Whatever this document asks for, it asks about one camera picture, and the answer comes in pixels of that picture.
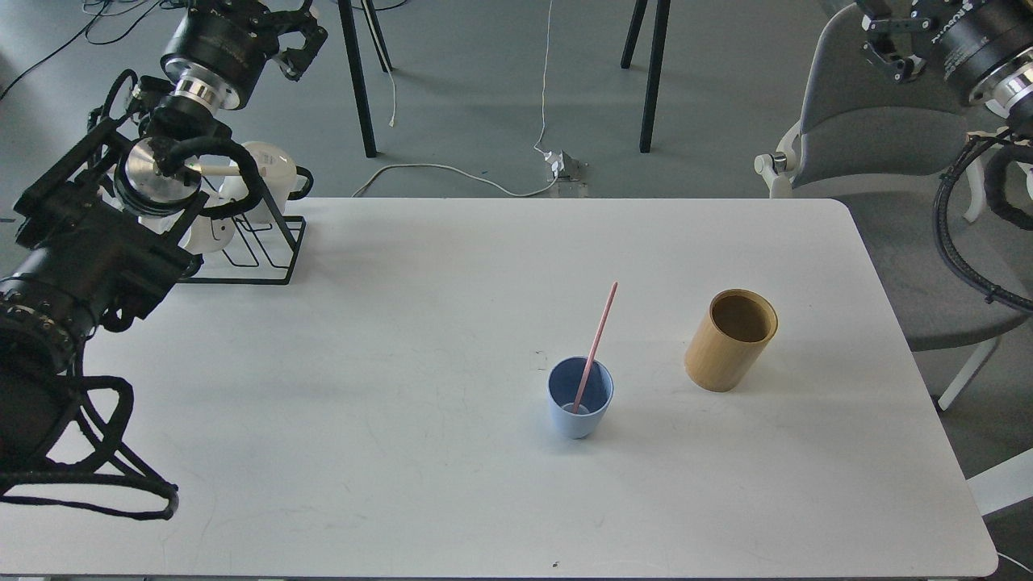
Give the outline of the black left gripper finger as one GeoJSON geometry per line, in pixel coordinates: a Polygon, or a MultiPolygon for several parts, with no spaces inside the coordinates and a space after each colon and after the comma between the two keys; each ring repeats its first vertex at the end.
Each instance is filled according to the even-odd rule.
{"type": "Polygon", "coordinates": [[[270,59],[289,81],[298,82],[306,73],[328,38],[328,33],[315,16],[313,3],[302,1],[295,10],[270,12],[270,30],[276,48],[270,59]],[[299,34],[303,38],[302,44],[281,48],[279,38],[288,34],[299,34]]]}

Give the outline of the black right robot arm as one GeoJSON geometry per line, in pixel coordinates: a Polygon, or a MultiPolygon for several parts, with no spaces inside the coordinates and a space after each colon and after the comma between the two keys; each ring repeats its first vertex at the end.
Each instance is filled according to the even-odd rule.
{"type": "Polygon", "coordinates": [[[956,183],[982,155],[991,158],[970,179],[969,214],[992,212],[1018,230],[1031,230],[1031,213],[1008,201],[1011,166],[1031,164],[1032,16],[1029,1],[912,1],[895,16],[885,1],[859,1],[862,54],[896,84],[937,78],[962,108],[991,102],[1005,126],[988,136],[967,139],[941,176],[934,196],[935,246],[956,277],[989,304],[1023,314],[1031,301],[993,282],[963,258],[951,238],[947,209],[956,183]]]}

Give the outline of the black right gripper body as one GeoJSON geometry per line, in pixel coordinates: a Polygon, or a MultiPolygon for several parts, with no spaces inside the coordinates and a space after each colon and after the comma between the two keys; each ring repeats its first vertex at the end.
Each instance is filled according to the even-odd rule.
{"type": "Polygon", "coordinates": [[[914,1],[910,10],[930,22],[914,41],[915,54],[959,104],[1031,106],[1029,1],[914,1]]]}

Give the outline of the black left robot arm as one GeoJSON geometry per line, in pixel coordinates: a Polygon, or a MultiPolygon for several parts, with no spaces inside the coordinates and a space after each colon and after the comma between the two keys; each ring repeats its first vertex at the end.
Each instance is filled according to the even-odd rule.
{"type": "Polygon", "coordinates": [[[33,485],[122,487],[165,501],[125,511],[66,501],[134,520],[168,520],[178,487],[124,442],[134,393],[125,379],[82,371],[87,341],[151,314],[174,284],[195,282],[204,250],[188,232],[249,221],[265,208],[294,272],[305,219],[284,203],[305,186],[273,185],[261,158],[237,143],[219,111],[247,106],[269,62],[298,81],[328,33],[309,1],[185,1],[162,77],[125,69],[92,111],[84,137],[15,201],[15,243],[29,251],[2,280],[2,500],[33,485]]]}

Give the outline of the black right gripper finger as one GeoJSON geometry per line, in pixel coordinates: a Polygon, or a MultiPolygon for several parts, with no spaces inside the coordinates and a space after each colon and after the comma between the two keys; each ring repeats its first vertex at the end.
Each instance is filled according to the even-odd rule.
{"type": "Polygon", "coordinates": [[[896,36],[914,36],[929,31],[929,19],[914,12],[908,18],[893,16],[886,1],[855,1],[862,11],[862,28],[866,41],[862,47],[864,59],[896,84],[913,82],[925,69],[921,56],[905,56],[894,43],[896,36]]]}

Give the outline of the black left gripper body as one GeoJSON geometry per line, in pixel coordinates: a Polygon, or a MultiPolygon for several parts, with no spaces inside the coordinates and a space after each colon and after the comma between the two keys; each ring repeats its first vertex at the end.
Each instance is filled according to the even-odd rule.
{"type": "Polygon", "coordinates": [[[279,41],[259,1],[187,1],[161,67],[180,97],[208,111],[247,106],[279,41]]]}

